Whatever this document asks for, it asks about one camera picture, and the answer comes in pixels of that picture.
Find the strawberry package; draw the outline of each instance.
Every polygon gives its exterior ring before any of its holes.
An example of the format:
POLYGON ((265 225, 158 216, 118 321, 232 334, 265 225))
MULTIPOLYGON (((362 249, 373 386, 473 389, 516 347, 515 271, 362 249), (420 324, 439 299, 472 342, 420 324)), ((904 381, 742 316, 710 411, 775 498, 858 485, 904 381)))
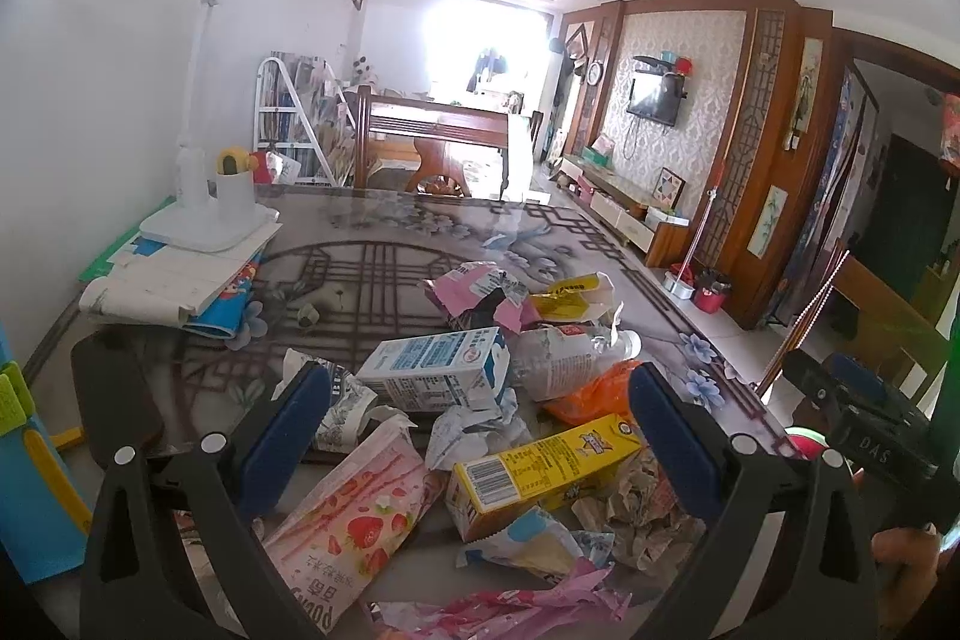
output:
POLYGON ((323 478, 264 549, 317 627, 329 632, 443 490, 403 416, 380 424, 323 478))

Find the desk lamp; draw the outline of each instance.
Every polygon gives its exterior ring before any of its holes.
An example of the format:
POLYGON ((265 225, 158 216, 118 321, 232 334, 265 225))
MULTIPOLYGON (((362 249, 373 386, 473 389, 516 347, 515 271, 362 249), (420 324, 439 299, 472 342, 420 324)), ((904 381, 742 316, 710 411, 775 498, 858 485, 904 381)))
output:
POLYGON ((194 28, 190 60, 187 63, 181 133, 176 143, 176 202, 144 220, 140 231, 148 239, 190 250, 217 252, 233 247, 270 218, 271 211, 253 201, 253 186, 243 188, 248 178, 234 182, 218 179, 220 201, 209 195, 203 148, 190 136, 190 110, 197 77, 197 63, 203 35, 217 0, 200 0, 200 14, 194 28))

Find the white and blue carton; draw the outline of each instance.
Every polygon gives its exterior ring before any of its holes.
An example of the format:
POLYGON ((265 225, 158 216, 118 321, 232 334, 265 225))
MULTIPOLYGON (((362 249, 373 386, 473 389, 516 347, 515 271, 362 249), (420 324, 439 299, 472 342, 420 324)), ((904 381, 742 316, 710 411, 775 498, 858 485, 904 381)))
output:
POLYGON ((405 413, 496 410, 510 351, 496 327, 381 342, 356 378, 405 413))

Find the yellow juice box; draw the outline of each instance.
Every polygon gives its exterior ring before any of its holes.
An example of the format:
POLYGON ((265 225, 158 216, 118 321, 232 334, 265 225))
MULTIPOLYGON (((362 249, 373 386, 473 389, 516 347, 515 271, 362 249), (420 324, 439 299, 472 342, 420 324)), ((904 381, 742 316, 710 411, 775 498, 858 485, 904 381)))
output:
POLYGON ((472 542, 507 527, 533 504, 551 510, 599 488, 642 447, 626 418, 605 415, 512 451, 455 464, 446 506, 464 542, 472 542))

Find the red bucket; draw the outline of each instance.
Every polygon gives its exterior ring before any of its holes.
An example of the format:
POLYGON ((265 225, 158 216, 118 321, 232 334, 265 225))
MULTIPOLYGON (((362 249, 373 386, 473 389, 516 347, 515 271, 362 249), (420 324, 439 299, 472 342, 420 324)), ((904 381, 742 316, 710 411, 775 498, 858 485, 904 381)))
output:
POLYGON ((713 314, 727 301, 726 293, 714 293, 705 287, 699 287, 693 295, 693 303, 705 313, 713 314))

